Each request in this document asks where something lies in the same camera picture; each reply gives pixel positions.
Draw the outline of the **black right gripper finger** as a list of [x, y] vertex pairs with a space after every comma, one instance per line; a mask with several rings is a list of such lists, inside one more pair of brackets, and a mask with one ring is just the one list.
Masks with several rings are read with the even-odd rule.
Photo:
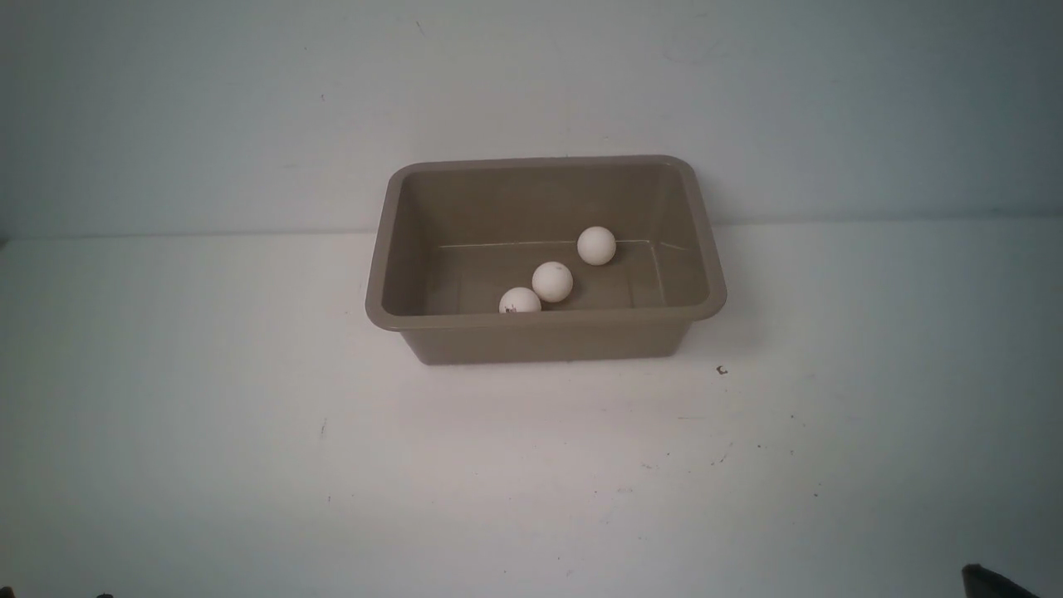
[[1037, 598], [1032, 591], [980, 564], [962, 568], [962, 582], [968, 598]]

